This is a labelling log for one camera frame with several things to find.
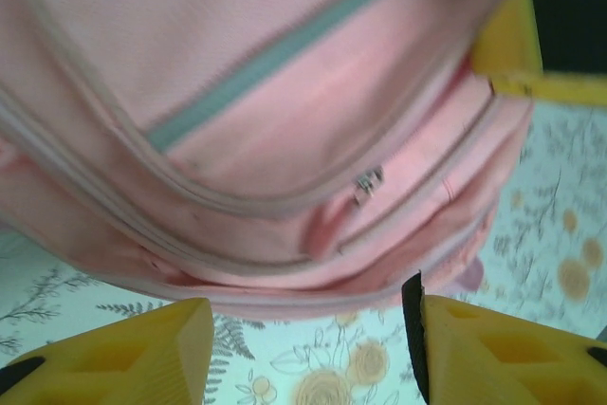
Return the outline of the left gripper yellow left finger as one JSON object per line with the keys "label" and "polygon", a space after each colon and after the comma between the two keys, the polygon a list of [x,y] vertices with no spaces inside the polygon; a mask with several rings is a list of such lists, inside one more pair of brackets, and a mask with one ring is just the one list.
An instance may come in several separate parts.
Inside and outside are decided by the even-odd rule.
{"label": "left gripper yellow left finger", "polygon": [[56,341],[1,370],[4,404],[200,404],[212,309],[188,299]]}

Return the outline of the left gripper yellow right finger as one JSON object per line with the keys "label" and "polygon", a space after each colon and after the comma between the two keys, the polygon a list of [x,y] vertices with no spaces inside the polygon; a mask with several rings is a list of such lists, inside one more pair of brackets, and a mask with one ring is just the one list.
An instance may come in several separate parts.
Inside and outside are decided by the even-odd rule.
{"label": "left gripper yellow right finger", "polygon": [[603,404],[606,344],[401,288],[414,378],[428,404]]}

